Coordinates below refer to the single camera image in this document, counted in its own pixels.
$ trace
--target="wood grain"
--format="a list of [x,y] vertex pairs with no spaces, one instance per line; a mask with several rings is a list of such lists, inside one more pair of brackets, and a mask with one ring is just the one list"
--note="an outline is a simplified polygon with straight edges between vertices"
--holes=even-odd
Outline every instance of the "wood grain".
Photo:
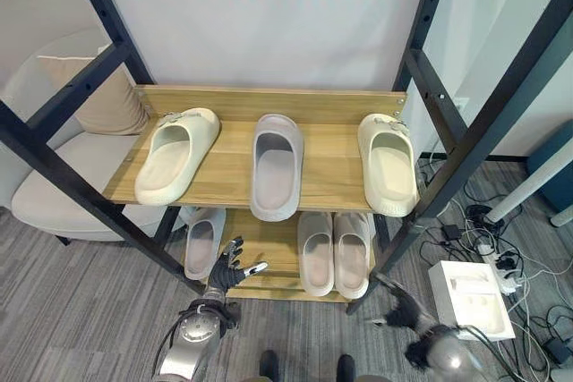
[[292,301],[325,301],[328,303],[348,303],[336,291],[323,297],[312,297],[305,290],[273,290],[264,288],[234,288],[229,290],[227,298],[232,299],[263,299],[263,300],[292,300]]
[[[185,194],[173,205],[248,208],[255,122],[222,121],[221,132]],[[299,210],[372,211],[363,195],[362,160],[353,124],[299,124],[304,161]],[[150,148],[150,124],[114,174],[104,196],[136,203],[135,178]]]
[[215,89],[144,85],[138,94],[155,115],[114,174],[104,196],[137,203],[133,186],[150,148],[157,115],[193,106],[212,109],[221,132],[191,185],[174,205],[248,208],[253,132],[258,119],[278,113],[294,119],[304,135],[299,210],[370,211],[363,195],[357,129],[372,112],[399,114],[405,93],[286,89]]
[[[299,213],[279,223],[264,223],[247,210],[229,209],[225,230],[219,251],[237,236],[243,237],[243,253],[240,256],[242,267],[249,267],[259,261],[267,261],[269,267],[262,273],[250,276],[234,290],[242,295],[276,300],[336,301],[347,299],[335,290],[326,297],[313,297],[303,289],[299,277],[298,245],[296,227]],[[371,248],[371,265],[374,267],[374,254]]]
[[207,107],[223,121],[258,121],[282,114],[296,123],[359,124],[368,114],[400,113],[405,92],[308,89],[226,89],[141,85],[137,94],[154,114]]

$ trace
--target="slipper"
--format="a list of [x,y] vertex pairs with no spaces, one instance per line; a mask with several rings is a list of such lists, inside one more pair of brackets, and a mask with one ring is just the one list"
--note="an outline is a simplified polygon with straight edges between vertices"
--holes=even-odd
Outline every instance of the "slipper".
[[223,208],[203,208],[195,212],[187,230],[185,248],[185,276],[189,279],[209,276],[217,262],[226,216]]
[[368,289],[370,230],[365,214],[334,216],[334,282],[347,299],[358,299]]
[[150,153],[135,179],[137,201],[161,206],[179,199],[219,129],[217,116],[205,108],[165,116],[153,133]]
[[283,115],[264,115],[254,133],[251,212],[261,221],[282,221],[298,207],[304,138]]
[[298,218],[298,267],[301,284],[315,297],[330,293],[334,285],[332,215],[303,212]]
[[408,134],[403,123],[383,114],[366,116],[358,127],[366,201],[385,216],[406,216],[418,202]]

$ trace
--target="black shoe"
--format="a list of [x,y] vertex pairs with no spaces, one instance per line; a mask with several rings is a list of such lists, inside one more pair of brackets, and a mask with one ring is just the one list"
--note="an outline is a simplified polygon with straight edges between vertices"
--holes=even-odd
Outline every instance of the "black shoe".
[[354,382],[355,377],[355,359],[350,355],[340,355],[337,366],[337,382]]
[[259,376],[266,376],[272,382],[280,382],[278,378],[278,356],[272,350],[262,353],[259,361]]

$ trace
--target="robotic hand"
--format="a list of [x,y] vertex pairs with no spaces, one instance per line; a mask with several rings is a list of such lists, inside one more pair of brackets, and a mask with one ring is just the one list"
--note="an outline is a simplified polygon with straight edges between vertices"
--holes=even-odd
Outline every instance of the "robotic hand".
[[440,324],[400,284],[382,274],[376,274],[376,279],[398,299],[398,305],[385,318],[372,322],[378,327],[408,327],[420,336],[418,342],[407,347],[406,358],[410,364],[418,369],[431,369],[436,381],[491,380],[475,356],[459,342],[455,328]]
[[153,372],[163,344],[169,338],[169,350],[161,364],[154,382],[188,382],[204,379],[207,362],[214,353],[228,329],[237,328],[240,310],[237,303],[226,303],[229,288],[242,282],[247,276],[255,275],[268,264],[260,262],[245,269],[239,268],[235,258],[243,251],[243,239],[232,240],[219,256],[211,270],[207,288],[201,298],[191,302],[189,308],[179,312],[180,317],[163,338],[155,357]]

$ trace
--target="cream slipper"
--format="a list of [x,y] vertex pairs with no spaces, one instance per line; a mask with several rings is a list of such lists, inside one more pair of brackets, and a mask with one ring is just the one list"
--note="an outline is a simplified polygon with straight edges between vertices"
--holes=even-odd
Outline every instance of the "cream slipper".
[[179,199],[220,128],[217,116],[205,108],[167,115],[162,122],[135,179],[135,198],[142,205],[168,205]]
[[364,194],[385,216],[406,216],[418,201],[408,129],[384,114],[366,116],[358,127]]

